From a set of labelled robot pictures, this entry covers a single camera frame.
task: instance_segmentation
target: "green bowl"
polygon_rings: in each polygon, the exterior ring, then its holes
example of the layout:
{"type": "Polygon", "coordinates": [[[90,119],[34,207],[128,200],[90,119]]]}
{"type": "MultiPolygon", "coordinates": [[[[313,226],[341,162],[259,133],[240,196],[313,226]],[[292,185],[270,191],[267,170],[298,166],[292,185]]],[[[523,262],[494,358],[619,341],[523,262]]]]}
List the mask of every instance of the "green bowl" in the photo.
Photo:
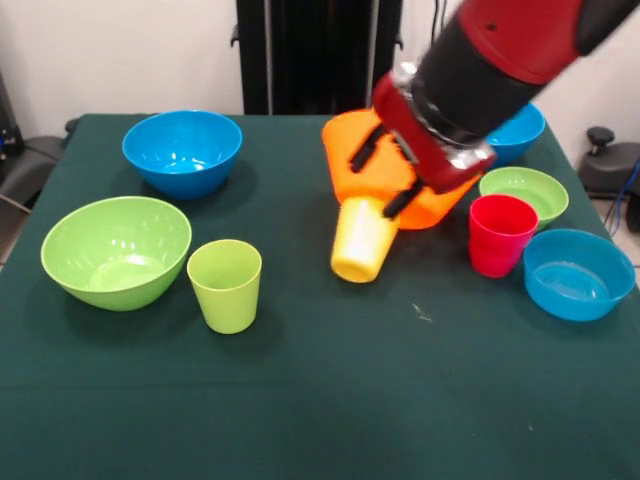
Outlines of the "green bowl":
{"type": "Polygon", "coordinates": [[[538,231],[558,218],[569,206],[569,194],[555,178],[523,167],[497,168],[478,184],[480,195],[501,193],[524,200],[538,213],[538,231]]]}
{"type": "Polygon", "coordinates": [[[114,311],[135,310],[173,283],[191,244],[187,217],[148,197],[91,203],[47,234],[40,259],[47,274],[80,300],[114,311]]]}

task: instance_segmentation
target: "red cup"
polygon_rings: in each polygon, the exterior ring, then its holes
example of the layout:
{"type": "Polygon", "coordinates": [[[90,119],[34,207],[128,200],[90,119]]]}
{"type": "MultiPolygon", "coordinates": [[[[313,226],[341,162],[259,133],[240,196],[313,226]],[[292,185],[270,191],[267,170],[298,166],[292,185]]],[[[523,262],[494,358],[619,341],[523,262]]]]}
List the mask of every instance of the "red cup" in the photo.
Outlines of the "red cup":
{"type": "Polygon", "coordinates": [[[531,205],[509,195],[485,195],[471,204],[469,253],[473,269],[499,278],[516,266],[538,227],[531,205]]]}

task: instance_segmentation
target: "black pole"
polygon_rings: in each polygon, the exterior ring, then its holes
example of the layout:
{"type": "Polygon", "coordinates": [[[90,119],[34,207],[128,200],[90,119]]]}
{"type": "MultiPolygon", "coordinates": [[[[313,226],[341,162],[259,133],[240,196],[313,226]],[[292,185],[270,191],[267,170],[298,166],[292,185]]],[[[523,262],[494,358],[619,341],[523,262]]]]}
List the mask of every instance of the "black pole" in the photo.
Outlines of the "black pole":
{"type": "Polygon", "coordinates": [[[20,155],[24,143],[16,117],[9,102],[9,94],[0,73],[0,152],[6,156],[20,155]]]}
{"type": "Polygon", "coordinates": [[[231,46],[235,41],[240,46],[242,98],[247,115],[269,113],[264,10],[263,0],[236,0],[238,24],[229,25],[229,32],[233,31],[231,46]]]}

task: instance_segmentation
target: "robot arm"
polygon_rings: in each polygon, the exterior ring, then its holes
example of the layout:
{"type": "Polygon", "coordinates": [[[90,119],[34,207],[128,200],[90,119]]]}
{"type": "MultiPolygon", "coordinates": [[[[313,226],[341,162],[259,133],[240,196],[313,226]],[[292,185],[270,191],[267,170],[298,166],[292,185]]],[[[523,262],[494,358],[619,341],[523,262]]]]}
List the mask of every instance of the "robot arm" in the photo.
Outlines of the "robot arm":
{"type": "MultiPolygon", "coordinates": [[[[446,192],[486,170],[493,161],[486,136],[593,51],[638,3],[465,0],[416,72],[388,73],[374,91],[382,120],[374,141],[390,131],[416,171],[414,185],[385,215],[397,215],[424,185],[446,192]]],[[[364,163],[356,159],[352,169],[364,163]]]]}

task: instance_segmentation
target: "yellow cup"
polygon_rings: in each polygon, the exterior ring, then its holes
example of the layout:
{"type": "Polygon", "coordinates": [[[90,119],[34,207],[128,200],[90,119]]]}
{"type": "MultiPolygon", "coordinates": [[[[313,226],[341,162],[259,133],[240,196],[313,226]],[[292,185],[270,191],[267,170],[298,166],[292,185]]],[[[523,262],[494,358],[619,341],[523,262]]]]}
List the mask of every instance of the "yellow cup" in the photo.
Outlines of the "yellow cup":
{"type": "Polygon", "coordinates": [[[353,283],[378,276],[398,232],[399,220],[382,214],[384,202],[374,197],[351,197],[342,203],[331,253],[331,269],[353,283]]]}

